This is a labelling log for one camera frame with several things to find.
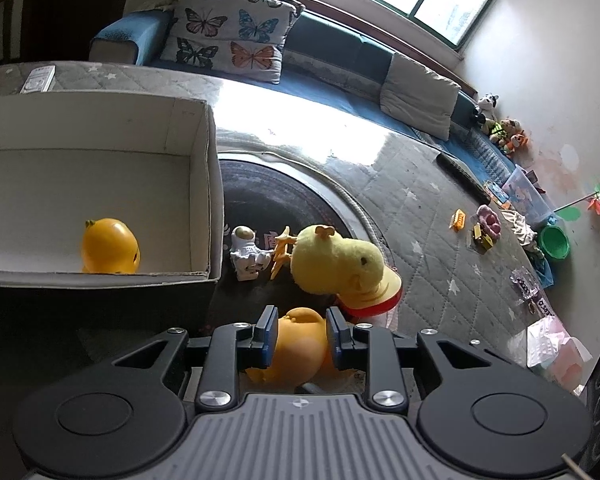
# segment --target white astronaut toy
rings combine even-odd
[[[255,280],[262,269],[269,267],[272,251],[255,244],[256,233],[240,225],[231,233],[231,261],[239,282]]]

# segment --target pink plush paw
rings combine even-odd
[[[491,237],[491,239],[494,242],[499,240],[502,227],[500,225],[498,215],[494,213],[493,209],[487,205],[481,205],[478,208],[477,215],[478,222],[480,222],[480,225],[484,228],[484,231]]]

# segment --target sofa backrest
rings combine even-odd
[[[306,10],[286,38],[283,62],[379,102],[393,54],[393,49],[373,38]],[[451,120],[470,128],[473,110],[471,98],[460,92]]]

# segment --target green bucket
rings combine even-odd
[[[554,261],[565,259],[571,250],[567,235],[557,225],[548,225],[540,231],[538,245],[542,252]]]

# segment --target white remote control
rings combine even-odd
[[[24,86],[22,87],[22,90],[20,90],[20,93],[29,94],[31,92],[46,92],[51,86],[55,73],[55,65],[41,66],[33,69],[29,74],[29,77],[27,77],[27,80],[24,82]]]

